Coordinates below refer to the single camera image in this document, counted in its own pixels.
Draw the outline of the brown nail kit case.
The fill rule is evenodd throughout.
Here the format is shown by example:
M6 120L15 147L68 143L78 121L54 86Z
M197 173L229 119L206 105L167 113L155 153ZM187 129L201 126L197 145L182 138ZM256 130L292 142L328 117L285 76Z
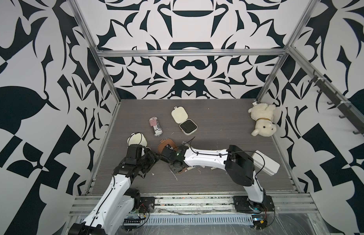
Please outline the brown nail kit case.
M160 159L169 165L173 173L181 173L188 167L184 162L187 150L187 146L177 146L171 139L162 140L158 146Z

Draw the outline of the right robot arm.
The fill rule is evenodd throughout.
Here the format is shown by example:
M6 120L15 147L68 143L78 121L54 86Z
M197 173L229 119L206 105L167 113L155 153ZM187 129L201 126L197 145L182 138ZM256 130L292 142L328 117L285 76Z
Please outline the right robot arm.
M257 181L254 160L239 147L230 145L228 149L202 150L191 146L165 147L161 159L178 173L190 166L215 167L226 171L232 181L243 186L251 203L262 204L264 191Z

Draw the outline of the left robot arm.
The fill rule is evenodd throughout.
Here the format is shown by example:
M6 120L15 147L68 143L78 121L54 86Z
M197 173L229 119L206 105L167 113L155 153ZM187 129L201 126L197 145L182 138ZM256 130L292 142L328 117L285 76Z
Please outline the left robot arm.
M141 201L139 190L131 185L137 176L144 178L160 159L159 154L142 145L132 144L114 169L111 182L98 204L81 222L74 223L69 235L114 235L126 220L143 222L149 205Z

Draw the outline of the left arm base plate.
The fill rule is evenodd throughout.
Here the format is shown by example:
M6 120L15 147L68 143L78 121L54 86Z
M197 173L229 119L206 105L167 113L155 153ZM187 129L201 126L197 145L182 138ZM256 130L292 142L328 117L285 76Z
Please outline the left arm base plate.
M155 197L137 197L134 200L133 210L138 213L148 213L154 209Z

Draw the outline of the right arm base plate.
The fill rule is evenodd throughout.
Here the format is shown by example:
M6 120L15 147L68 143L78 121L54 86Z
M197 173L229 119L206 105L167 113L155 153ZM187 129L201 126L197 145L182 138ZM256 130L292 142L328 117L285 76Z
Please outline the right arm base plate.
M237 212L259 214L275 211L275 205L270 196L263 196L261 203L252 202L247 196L234 196L234 208Z

